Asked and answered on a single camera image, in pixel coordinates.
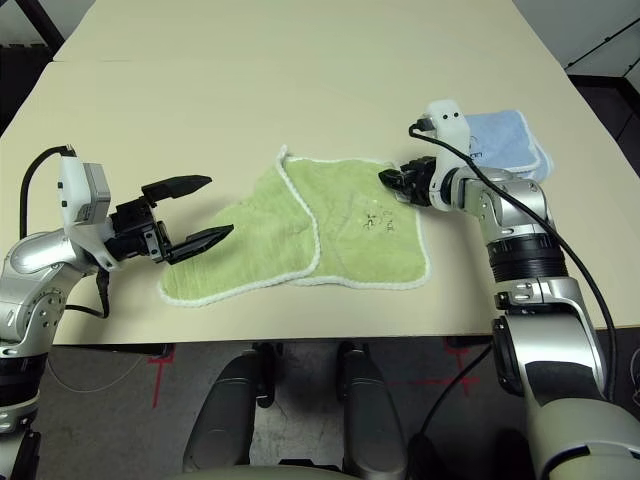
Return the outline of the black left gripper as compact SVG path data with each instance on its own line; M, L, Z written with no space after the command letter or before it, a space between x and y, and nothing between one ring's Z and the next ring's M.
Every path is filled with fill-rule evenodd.
M109 216L113 236L105 241L107 251L118 261L148 256L155 263L166 261L174 265L222 242L233 232L233 224L202 230L180 244L171 245L164 222L157 221L153 213L159 201L189 195L211 182L209 176L182 175L143 186L143 196L117 205Z

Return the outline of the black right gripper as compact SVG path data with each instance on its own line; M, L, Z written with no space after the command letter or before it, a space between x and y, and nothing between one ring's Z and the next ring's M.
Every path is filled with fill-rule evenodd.
M436 169L436 158L424 156L400 166L399 170L386 169L378 173L382 184L398 192L400 198L411 204L429 207L429 185Z

